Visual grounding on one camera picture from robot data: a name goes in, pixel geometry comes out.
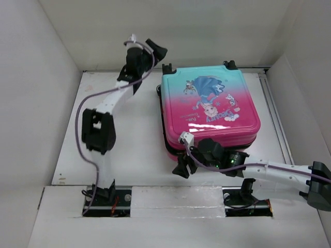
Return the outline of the pink teal suitcase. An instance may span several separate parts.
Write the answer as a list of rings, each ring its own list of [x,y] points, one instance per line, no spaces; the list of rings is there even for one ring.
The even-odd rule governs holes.
[[[257,137],[261,122],[233,60],[177,69],[162,65],[157,94],[165,147],[174,161],[185,150],[178,140],[183,132],[193,134],[196,143],[212,138],[230,149],[246,149]]]

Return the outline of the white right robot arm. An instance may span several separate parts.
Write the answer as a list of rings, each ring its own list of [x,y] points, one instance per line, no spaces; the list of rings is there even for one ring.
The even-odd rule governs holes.
[[[172,173],[189,178],[198,167],[218,172],[229,177],[243,178],[248,186],[239,190],[244,203],[257,201],[258,190],[267,188],[262,181],[286,185],[315,209],[330,211],[330,170],[322,162],[312,165],[288,165],[259,160],[249,154],[223,148],[218,142],[206,138],[193,145],[194,137],[185,133],[180,138],[185,151],[177,158],[177,166]]]

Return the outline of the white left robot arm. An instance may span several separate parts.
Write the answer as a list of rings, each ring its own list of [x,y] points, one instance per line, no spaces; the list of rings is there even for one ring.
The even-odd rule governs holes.
[[[76,135],[76,141],[84,143],[86,149],[92,153],[91,159],[84,160],[96,169],[96,182],[91,190],[85,191],[85,195],[104,205],[115,200],[115,182],[108,179],[107,171],[110,168],[109,153],[116,142],[115,114],[138,91],[142,81],[168,52],[151,39],[140,43],[134,36],[124,45],[127,51],[126,63],[115,86],[97,94],[106,97],[95,108],[77,110],[77,116],[82,118],[82,129],[81,134]]]

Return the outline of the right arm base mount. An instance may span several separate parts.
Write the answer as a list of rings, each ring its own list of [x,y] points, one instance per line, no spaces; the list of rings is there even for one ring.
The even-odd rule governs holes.
[[[255,179],[244,179],[240,187],[223,189],[223,204],[226,217],[273,217],[269,199],[257,199],[253,194]]]

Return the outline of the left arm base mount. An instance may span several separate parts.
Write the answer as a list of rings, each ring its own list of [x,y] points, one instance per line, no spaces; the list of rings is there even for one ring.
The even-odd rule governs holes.
[[[101,198],[95,198],[92,206],[83,215],[84,217],[96,218],[126,218],[130,217],[131,210],[131,188],[117,189],[111,202]]]

